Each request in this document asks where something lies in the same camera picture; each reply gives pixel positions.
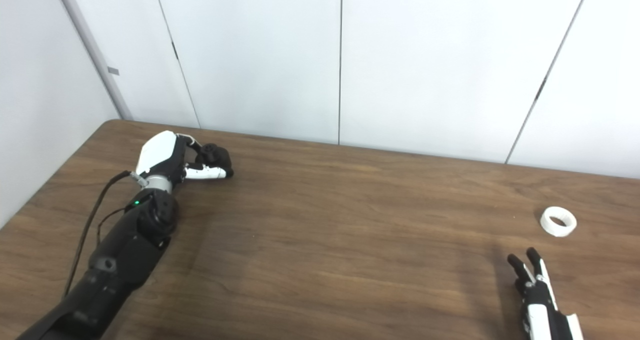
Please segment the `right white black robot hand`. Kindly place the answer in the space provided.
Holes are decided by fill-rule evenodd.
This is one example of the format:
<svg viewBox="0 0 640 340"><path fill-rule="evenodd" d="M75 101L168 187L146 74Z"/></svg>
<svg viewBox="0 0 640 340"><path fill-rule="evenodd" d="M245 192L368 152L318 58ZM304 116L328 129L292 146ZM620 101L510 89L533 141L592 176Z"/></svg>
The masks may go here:
<svg viewBox="0 0 640 340"><path fill-rule="evenodd" d="M514 282L521 299L522 328L528 339L583 339L576 313L566 315L559 310L549 272L535 248L526 249L533 270L514 254L507 261L516 274Z"/></svg>

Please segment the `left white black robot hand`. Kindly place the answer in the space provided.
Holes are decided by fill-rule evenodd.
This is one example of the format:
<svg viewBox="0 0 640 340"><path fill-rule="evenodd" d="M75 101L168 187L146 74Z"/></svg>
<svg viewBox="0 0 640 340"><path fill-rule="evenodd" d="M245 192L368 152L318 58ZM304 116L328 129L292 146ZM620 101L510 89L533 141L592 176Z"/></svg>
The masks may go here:
<svg viewBox="0 0 640 340"><path fill-rule="evenodd" d="M200 144L194 137L171 131L151 137L141 149L135 175L142 189L172 193L185 180L226 179L234 176L226 148Z"/></svg>

